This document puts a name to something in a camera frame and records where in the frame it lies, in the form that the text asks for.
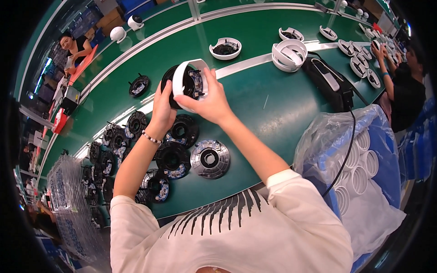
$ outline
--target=woman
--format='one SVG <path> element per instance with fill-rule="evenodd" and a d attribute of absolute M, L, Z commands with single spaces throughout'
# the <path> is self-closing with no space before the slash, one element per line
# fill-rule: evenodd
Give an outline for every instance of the woman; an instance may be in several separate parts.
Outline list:
<path fill-rule="evenodd" d="M 61 245 L 62 239 L 56 225 L 56 218 L 53 213 L 47 209 L 41 201 L 36 203 L 37 207 L 42 210 L 42 213 L 37 213 L 32 205 L 26 206 L 28 219 L 33 228 L 39 229 L 52 237 L 52 242 L 55 245 Z"/>
<path fill-rule="evenodd" d="M 174 99 L 228 134 L 269 190 L 245 190 L 159 227 L 134 201 L 147 168 L 172 126 L 171 81 L 155 93 L 152 120 L 123 161 L 111 201 L 113 272 L 350 272 L 350 236 L 316 187 L 263 144 L 234 115 L 215 71 L 208 97 Z"/>
<path fill-rule="evenodd" d="M 64 69 L 66 76 L 68 76 L 68 74 L 74 74 L 76 67 L 85 59 L 85 56 L 90 54 L 93 50 L 88 38 L 82 35 L 74 39 L 69 31 L 62 33 L 59 37 L 59 44 L 62 49 L 68 50 L 67 56 L 71 56 L 71 65 Z"/>
<path fill-rule="evenodd" d="M 372 43 L 371 50 L 378 60 L 385 84 L 380 105 L 393 131 L 397 133 L 414 123 L 425 103 L 425 86 L 422 84 L 423 77 L 427 74 L 425 57 L 415 39 L 407 47 L 407 62 L 400 62 L 398 67 L 388 57 L 385 46 L 378 50 Z M 384 58 L 393 79 L 385 67 Z M 400 60 L 399 54 L 396 54 L 396 58 Z"/>

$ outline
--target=black shirt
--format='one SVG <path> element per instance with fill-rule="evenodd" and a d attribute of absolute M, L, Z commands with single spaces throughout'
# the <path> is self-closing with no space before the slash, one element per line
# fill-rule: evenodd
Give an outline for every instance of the black shirt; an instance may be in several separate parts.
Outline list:
<path fill-rule="evenodd" d="M 45 231 L 50 236 L 54 237 L 57 240 L 60 240 L 61 235 L 59 235 L 58 226 L 56 223 L 52 222 L 50 215 L 47 213 L 38 213 L 36 215 L 35 224 L 37 227 L 43 231 Z"/>
<path fill-rule="evenodd" d="M 85 48 L 83 47 L 83 44 L 84 44 L 84 42 L 85 42 L 86 40 L 88 40 L 88 38 L 85 37 L 85 35 L 82 35 L 82 36 L 80 36 L 80 37 L 78 37 L 78 38 L 76 39 L 77 52 L 80 52 L 80 51 L 82 51 L 82 50 L 85 49 Z M 67 53 L 67 57 L 68 57 L 68 56 L 71 56 L 71 55 L 72 55 L 72 54 L 71 54 L 71 52 L 70 52 L 70 50 L 69 50 L 68 53 Z M 74 61 L 75 66 L 78 66 L 78 65 L 83 61 L 83 59 L 85 59 L 85 57 L 86 57 L 86 56 L 81 56 L 81 57 L 77 58 L 76 61 Z"/>
<path fill-rule="evenodd" d="M 392 80 L 392 129 L 396 133 L 414 123 L 423 108 L 426 95 L 425 86 L 411 76 L 411 69 L 405 62 L 399 64 Z"/>

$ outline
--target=wrist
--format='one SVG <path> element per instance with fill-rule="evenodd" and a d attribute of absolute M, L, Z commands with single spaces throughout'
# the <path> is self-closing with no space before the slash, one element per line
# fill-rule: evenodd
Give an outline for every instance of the wrist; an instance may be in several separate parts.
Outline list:
<path fill-rule="evenodd" d="M 239 119 L 233 112 L 231 112 L 227 116 L 222 117 L 217 125 L 220 126 L 222 130 L 226 131 L 226 128 L 229 126 L 232 127 L 236 121 L 239 121 Z"/>
<path fill-rule="evenodd" d="M 168 130 L 164 129 L 160 124 L 151 121 L 144 131 L 151 138 L 162 140 Z"/>

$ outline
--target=cardboard box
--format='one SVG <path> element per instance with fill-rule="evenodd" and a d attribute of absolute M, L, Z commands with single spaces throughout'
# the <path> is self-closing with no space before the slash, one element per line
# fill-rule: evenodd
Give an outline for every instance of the cardboard box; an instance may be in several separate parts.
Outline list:
<path fill-rule="evenodd" d="M 121 18 L 120 15 L 120 7 L 116 7 L 115 9 L 111 10 L 110 13 L 103 16 L 97 23 L 97 28 L 104 28 L 108 26 L 111 22 L 113 22 L 115 19 Z"/>
<path fill-rule="evenodd" d="M 109 34 L 111 33 L 111 30 L 113 28 L 121 27 L 124 24 L 125 24 L 125 22 L 123 21 L 123 19 L 121 17 L 118 17 L 118 18 L 114 19 L 112 22 L 110 22 L 109 24 L 107 24 L 106 26 L 102 27 L 102 33 L 106 37 L 109 37 Z"/>

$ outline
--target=hand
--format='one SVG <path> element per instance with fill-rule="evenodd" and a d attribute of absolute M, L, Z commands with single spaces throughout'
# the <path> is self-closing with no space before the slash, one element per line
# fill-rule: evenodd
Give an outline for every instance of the hand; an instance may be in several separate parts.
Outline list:
<path fill-rule="evenodd" d="M 371 43 L 370 48 L 371 48 L 373 54 L 375 54 L 376 59 L 377 59 L 378 61 L 383 61 L 383 60 L 384 60 L 384 52 L 382 51 L 382 49 L 384 48 L 384 46 L 381 45 L 381 49 L 378 50 L 378 49 L 376 48 L 376 46 L 375 46 L 373 43 Z"/>
<path fill-rule="evenodd" d="M 402 57 L 401 57 L 401 53 L 399 53 L 399 51 L 396 51 L 395 57 L 398 59 L 398 63 L 402 63 Z"/>
<path fill-rule="evenodd" d="M 79 56 L 77 55 L 77 53 L 72 54 L 72 55 L 70 56 L 71 63 L 74 63 L 74 61 L 76 61 L 76 59 L 77 59 L 78 57 L 79 57 Z"/>
<path fill-rule="evenodd" d="M 171 80 L 167 80 L 164 91 L 161 94 L 161 82 L 153 99 L 152 120 L 147 126 L 147 134 L 157 140 L 161 140 L 171 128 L 176 118 L 176 109 L 170 107 L 169 97 L 171 94 Z"/>
<path fill-rule="evenodd" d="M 385 44 L 381 46 L 382 53 L 384 54 L 384 58 L 388 58 L 388 51 L 385 47 Z"/>
<path fill-rule="evenodd" d="M 174 100 L 180 105 L 193 109 L 206 120 L 221 126 L 229 117 L 234 116 L 234 113 L 226 100 L 223 85 L 216 79 L 215 69 L 211 71 L 205 69 L 204 73 L 208 82 L 208 96 L 204 100 L 198 101 L 186 95 L 175 96 Z"/>

